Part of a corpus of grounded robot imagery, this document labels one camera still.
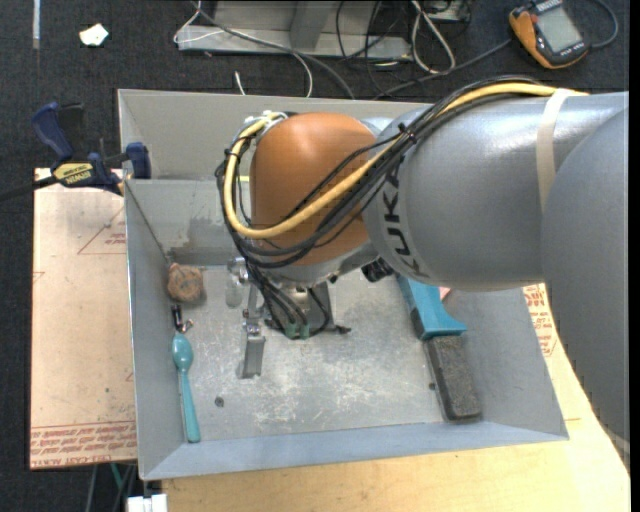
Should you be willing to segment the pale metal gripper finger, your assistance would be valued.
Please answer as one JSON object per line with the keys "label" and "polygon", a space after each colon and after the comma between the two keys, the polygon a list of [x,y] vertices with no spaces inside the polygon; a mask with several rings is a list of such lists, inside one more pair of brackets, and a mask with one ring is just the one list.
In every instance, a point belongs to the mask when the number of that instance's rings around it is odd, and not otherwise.
{"label": "pale metal gripper finger", "polygon": [[249,281],[246,261],[236,256],[227,262],[225,302],[229,308],[238,308],[243,302],[244,286]]}
{"label": "pale metal gripper finger", "polygon": [[249,311],[245,315],[244,324],[245,353],[241,367],[241,377],[250,379],[260,376],[266,338],[262,334],[260,318]]}

